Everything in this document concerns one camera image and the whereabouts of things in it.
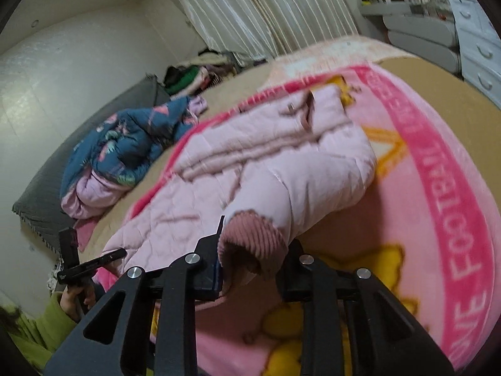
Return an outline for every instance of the person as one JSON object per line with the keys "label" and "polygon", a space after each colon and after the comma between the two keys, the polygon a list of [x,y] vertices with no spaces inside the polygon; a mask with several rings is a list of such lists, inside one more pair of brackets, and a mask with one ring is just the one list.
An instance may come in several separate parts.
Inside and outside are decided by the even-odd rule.
{"label": "person", "polygon": [[25,359],[42,372],[47,361],[70,332],[80,316],[77,296],[85,293],[84,304],[91,308],[96,303],[94,287],[68,286],[55,292],[44,314],[38,319],[28,318],[19,308],[0,306],[0,326],[3,326]]}

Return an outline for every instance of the pile of clothes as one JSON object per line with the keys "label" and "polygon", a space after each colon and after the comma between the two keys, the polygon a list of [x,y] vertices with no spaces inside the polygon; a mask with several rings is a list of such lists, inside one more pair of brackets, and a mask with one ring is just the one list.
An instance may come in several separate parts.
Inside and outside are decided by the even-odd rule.
{"label": "pile of clothes", "polygon": [[121,110],[73,150],[63,174],[61,208],[76,219],[101,216],[146,175],[167,147],[198,124],[202,97]]}
{"label": "pile of clothes", "polygon": [[237,69],[228,56],[211,51],[176,66],[169,66],[163,84],[171,99],[178,99],[197,96],[236,74]]}

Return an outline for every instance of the sheer curtain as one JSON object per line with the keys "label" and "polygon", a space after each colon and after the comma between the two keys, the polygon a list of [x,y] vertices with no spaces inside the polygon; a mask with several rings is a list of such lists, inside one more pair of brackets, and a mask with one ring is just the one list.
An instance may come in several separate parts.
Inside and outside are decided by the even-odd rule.
{"label": "sheer curtain", "polygon": [[207,45],[237,59],[287,54],[357,34],[344,0],[180,0]]}

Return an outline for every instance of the drawer handle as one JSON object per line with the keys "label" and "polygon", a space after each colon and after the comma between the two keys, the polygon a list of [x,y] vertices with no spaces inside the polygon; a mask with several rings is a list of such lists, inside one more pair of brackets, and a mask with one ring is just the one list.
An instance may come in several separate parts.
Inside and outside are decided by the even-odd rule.
{"label": "drawer handle", "polygon": [[491,82],[487,82],[487,84],[482,80],[482,77],[480,74],[477,74],[478,80],[480,81],[480,84],[483,86],[484,89],[486,90],[491,90],[493,88],[493,84]]}
{"label": "drawer handle", "polygon": [[491,51],[487,51],[487,54],[485,54],[483,51],[482,51],[482,48],[480,48],[480,45],[477,44],[477,49],[478,49],[478,52],[480,52],[480,54],[486,58],[486,59],[491,59],[493,57],[493,53]]}

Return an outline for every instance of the pink jacket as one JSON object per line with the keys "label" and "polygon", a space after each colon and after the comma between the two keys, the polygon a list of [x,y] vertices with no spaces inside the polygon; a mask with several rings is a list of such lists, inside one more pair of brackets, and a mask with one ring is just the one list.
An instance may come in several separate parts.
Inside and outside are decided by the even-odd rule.
{"label": "pink jacket", "polygon": [[357,203],[373,180],[376,157],[339,94],[300,91],[192,136],[174,177],[107,243],[104,253],[128,252],[117,274],[168,266],[225,215],[222,265],[274,275],[294,237]]}

